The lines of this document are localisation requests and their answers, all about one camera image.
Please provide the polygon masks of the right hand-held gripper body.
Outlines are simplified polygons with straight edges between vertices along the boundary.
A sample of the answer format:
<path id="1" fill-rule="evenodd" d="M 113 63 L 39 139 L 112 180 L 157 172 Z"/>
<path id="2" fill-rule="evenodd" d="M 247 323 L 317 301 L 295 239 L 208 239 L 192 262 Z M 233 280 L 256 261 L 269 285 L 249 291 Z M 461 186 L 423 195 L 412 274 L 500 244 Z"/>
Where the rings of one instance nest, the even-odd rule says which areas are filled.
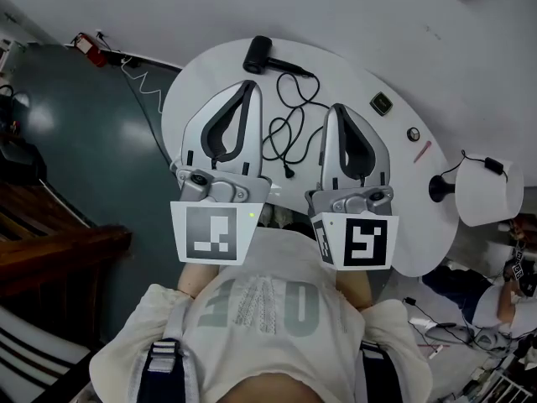
<path id="1" fill-rule="evenodd" d="M 334 270 L 391 267 L 399 218 L 391 186 L 308 191 L 308 215 L 322 263 Z"/>

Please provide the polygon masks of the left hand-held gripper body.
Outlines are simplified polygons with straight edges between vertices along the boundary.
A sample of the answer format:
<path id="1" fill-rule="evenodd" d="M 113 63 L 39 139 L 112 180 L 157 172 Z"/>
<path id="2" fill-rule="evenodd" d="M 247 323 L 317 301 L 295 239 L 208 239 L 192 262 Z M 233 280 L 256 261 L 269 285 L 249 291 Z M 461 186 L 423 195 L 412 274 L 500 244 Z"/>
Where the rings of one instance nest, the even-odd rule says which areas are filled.
<path id="1" fill-rule="evenodd" d="M 272 181 L 196 167 L 177 169 L 180 199 L 170 203 L 179 260 L 243 264 Z"/>

